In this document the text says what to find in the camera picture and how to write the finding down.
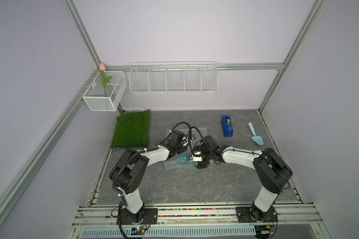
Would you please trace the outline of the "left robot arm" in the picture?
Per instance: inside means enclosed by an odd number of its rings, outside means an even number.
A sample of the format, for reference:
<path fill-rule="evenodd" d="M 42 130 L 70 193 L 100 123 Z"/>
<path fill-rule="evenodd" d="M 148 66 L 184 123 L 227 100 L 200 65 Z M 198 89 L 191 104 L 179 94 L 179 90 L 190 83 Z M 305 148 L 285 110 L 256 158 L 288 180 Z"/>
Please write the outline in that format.
<path fill-rule="evenodd" d="M 180 130 L 172 130 L 164 142 L 154 147 L 141 150 L 128 148 L 124 151 L 109 174 L 112 189 L 121 198 L 121 217 L 133 224 L 143 222 L 145 204 L 141 199 L 139 186 L 147 167 L 187 151 L 192 141 L 193 136 L 187 136 Z"/>

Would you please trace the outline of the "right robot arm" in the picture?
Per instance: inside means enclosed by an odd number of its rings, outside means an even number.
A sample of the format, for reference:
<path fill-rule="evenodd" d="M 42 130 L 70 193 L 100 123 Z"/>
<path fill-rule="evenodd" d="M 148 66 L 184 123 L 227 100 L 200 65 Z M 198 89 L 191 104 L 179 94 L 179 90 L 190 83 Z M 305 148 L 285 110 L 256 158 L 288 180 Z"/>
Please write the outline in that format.
<path fill-rule="evenodd" d="M 239 207 L 236 212 L 245 222 L 278 222 L 274 202 L 284 189 L 291 187 L 289 180 L 293 172 L 272 148 L 264 150 L 239 149 L 229 145 L 219 146 L 211 136 L 195 144 L 187 162 L 194 161 L 198 169 L 207 168 L 210 161 L 237 164 L 256 171 L 261 189 L 250 207 Z"/>

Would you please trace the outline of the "blue glass bottle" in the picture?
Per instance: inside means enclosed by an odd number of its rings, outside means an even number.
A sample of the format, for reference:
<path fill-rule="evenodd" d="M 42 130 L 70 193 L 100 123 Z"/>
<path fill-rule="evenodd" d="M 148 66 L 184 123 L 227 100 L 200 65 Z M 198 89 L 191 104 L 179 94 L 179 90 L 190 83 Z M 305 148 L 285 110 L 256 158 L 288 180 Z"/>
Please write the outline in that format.
<path fill-rule="evenodd" d="M 194 164 L 195 163 L 195 162 L 186 161 L 186 156 L 187 155 L 183 155 L 183 156 L 178 157 L 177 163 L 180 164 L 180 165 L 188 165 L 188 164 Z"/>

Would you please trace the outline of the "clear bubble wrap sheet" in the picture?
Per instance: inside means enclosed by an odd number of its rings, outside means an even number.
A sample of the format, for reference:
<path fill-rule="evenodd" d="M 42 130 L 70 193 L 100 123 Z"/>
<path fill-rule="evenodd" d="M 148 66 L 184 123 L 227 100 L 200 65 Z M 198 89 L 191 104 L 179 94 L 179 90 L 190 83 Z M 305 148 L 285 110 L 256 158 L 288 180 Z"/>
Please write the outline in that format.
<path fill-rule="evenodd" d="M 199 133 L 192 129 L 192 137 L 194 141 L 191 143 L 192 147 L 199 146 L 201 137 Z M 188 148 L 187 151 L 176 154 L 172 158 L 164 161 L 164 168 L 165 170 L 172 170 L 172 169 L 196 169 L 198 163 L 196 161 L 187 161 L 186 158 L 191 155 L 191 151 Z"/>

